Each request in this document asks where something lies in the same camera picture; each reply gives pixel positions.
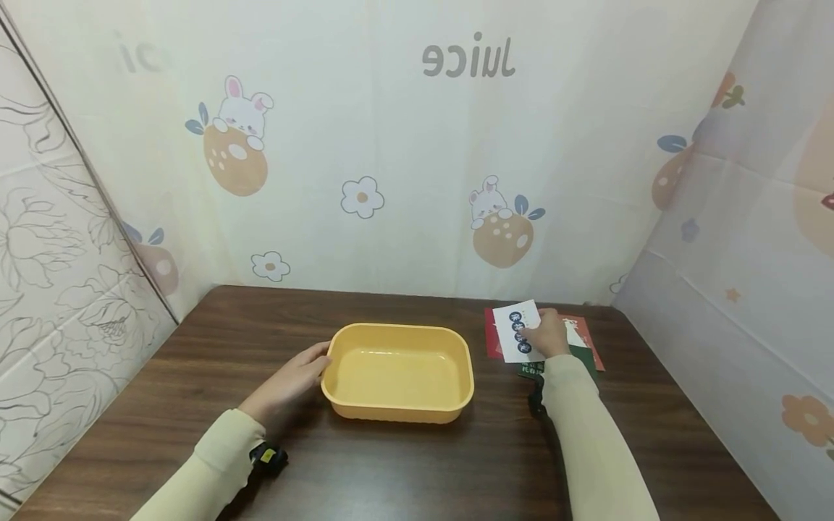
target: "person's left hand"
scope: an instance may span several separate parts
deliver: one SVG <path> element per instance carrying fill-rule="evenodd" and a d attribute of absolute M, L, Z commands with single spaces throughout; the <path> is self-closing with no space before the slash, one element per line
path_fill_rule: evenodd
<path fill-rule="evenodd" d="M 304 391 L 321 382 L 321 373 L 330 365 L 324 356 L 330 342 L 319 342 L 296 354 L 240 404 L 238 410 L 266 425 L 269 418 Z"/>

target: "red card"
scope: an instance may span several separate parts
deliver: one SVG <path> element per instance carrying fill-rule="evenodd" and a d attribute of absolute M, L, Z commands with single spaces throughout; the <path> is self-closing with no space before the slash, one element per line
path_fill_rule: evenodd
<path fill-rule="evenodd" d="M 501 351 L 501 342 L 498 341 L 498 329 L 495 328 L 495 315 L 492 309 L 484 309 L 484 323 L 486 328 L 486 356 L 490 358 L 504 359 Z"/>
<path fill-rule="evenodd" d="M 585 322 L 585 319 L 582 317 L 575 317 L 573 315 L 562 315 L 562 318 L 569 318 L 570 320 L 576 321 L 576 332 L 579 336 L 585 340 L 585 345 L 588 346 L 594 354 L 594 365 L 596 366 L 597 371 L 605 371 L 605 366 L 602 365 L 602 358 L 596 352 L 596 348 L 594 347 L 594 343 L 590 340 L 590 331 L 588 330 L 588 324 Z"/>

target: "wooden table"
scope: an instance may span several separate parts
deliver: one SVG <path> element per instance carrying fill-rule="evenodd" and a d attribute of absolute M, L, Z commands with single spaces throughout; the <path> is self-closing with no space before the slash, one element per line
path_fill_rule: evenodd
<path fill-rule="evenodd" d="M 471 404 L 449 425 L 377 423 L 345 420 L 312 393 L 275 426 L 290 464 L 274 481 L 250 480 L 258 483 L 233 503 L 238 511 L 245 507 L 243 518 L 568 519 L 558 449 L 528 412 L 531 381 L 516 376 L 516 366 L 485 354 L 483 309 L 497 304 L 216 288 L 15 519 L 128 518 L 225 409 L 295 353 L 354 322 L 459 332 L 475 369 Z M 600 395 L 634 451 L 662 519 L 776 518 L 620 312 L 560 309 L 588 321 L 607 368 Z M 255 485 L 259 491 L 251 501 Z"/>

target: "orange flower illustration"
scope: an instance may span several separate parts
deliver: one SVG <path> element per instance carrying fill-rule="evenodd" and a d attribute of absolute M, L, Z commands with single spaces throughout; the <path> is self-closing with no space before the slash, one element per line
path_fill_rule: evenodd
<path fill-rule="evenodd" d="M 782 397 L 782 422 L 802 436 L 814 447 L 825 447 L 834 438 L 834 417 L 828 407 L 813 396 Z"/>

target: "cartoon rabbit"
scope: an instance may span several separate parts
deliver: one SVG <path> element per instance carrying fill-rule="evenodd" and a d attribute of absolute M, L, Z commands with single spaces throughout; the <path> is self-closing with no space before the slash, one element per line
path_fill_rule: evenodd
<path fill-rule="evenodd" d="M 253 150 L 263 150 L 264 114 L 273 107 L 268 94 L 255 93 L 244 97 L 244 86 L 235 76 L 226 78 L 226 99 L 220 104 L 220 112 L 212 124 L 221 133 L 237 128 L 245 134 L 246 143 Z"/>
<path fill-rule="evenodd" d="M 513 211 L 507 208 L 504 196 L 498 191 L 496 176 L 484 179 L 484 187 L 480 192 L 473 190 L 470 193 L 470 204 L 472 205 L 473 230 L 484 226 L 484 219 L 492 213 L 498 213 L 498 217 L 502 219 L 509 219 L 513 215 Z"/>

